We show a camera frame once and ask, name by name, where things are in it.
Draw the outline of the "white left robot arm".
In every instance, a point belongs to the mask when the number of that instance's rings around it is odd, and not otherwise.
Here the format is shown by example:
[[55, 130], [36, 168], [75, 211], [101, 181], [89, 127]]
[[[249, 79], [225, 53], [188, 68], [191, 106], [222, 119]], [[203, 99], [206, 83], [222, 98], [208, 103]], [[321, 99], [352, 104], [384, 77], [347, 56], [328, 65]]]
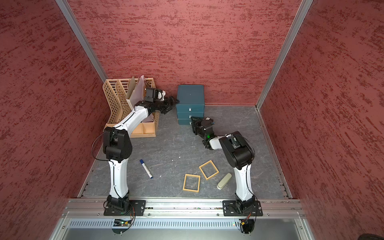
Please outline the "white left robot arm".
[[135, 128], [150, 114], [166, 114], [180, 101], [164, 97], [160, 100], [138, 102], [123, 120], [113, 127], [107, 127], [103, 134], [103, 152], [109, 161], [111, 171], [111, 188], [107, 197], [107, 206], [122, 212], [129, 207], [129, 188], [127, 184], [127, 164], [133, 151], [130, 136]]

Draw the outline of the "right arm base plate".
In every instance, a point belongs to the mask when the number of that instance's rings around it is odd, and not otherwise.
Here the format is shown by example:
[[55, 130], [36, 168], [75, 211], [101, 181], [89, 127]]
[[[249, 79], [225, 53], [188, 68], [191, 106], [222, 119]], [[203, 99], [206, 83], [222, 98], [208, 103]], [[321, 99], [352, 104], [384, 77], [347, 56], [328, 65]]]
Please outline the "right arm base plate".
[[253, 200], [244, 203], [236, 200], [223, 201], [223, 213], [226, 217], [262, 217], [264, 215], [260, 201]]

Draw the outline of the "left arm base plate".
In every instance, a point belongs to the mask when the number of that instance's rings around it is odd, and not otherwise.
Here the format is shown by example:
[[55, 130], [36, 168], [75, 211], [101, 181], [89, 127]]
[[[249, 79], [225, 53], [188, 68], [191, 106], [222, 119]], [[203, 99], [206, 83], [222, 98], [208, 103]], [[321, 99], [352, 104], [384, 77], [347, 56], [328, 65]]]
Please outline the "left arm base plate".
[[143, 216], [147, 201], [145, 200], [122, 200], [112, 198], [106, 200], [104, 205], [104, 216]]

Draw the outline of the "teal top drawer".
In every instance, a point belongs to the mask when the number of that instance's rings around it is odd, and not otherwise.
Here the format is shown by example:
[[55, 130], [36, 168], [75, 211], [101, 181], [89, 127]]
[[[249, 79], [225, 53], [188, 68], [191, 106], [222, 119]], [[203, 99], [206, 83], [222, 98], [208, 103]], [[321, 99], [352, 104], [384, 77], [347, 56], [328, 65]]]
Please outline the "teal top drawer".
[[201, 113], [204, 112], [205, 110], [205, 105], [187, 105], [187, 104], [177, 104], [177, 111], [181, 113], [187, 113], [187, 112], [192, 112], [192, 113]]

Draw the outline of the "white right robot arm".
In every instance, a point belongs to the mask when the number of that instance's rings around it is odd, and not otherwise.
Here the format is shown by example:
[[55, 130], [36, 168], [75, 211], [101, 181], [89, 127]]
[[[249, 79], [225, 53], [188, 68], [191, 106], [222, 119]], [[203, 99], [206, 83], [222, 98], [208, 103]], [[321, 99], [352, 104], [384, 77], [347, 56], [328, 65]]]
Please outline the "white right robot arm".
[[229, 165], [234, 169], [236, 180], [236, 207], [238, 212], [256, 205], [257, 198], [251, 185], [251, 164], [255, 158], [253, 146], [238, 132], [218, 136], [214, 133], [214, 120], [191, 117], [193, 133], [202, 138], [208, 150], [222, 150]]

